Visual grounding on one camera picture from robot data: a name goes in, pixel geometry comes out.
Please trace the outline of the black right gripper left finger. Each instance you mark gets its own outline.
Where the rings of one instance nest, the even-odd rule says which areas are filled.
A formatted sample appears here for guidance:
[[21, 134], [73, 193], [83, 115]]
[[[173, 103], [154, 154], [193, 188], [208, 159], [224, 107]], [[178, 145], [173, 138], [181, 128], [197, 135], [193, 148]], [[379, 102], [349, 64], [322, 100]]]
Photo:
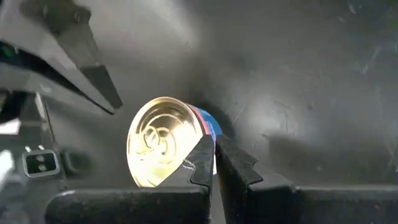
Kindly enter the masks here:
[[214, 141], [204, 135], [181, 166], [156, 188], [61, 192], [46, 223], [209, 223]]

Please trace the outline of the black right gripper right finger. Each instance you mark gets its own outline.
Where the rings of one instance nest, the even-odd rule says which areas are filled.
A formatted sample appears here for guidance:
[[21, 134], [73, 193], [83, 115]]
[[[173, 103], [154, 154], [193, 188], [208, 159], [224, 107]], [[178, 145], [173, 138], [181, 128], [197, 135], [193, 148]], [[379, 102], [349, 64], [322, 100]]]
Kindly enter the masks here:
[[215, 154], [227, 223], [397, 223], [396, 185], [297, 185], [223, 135]]

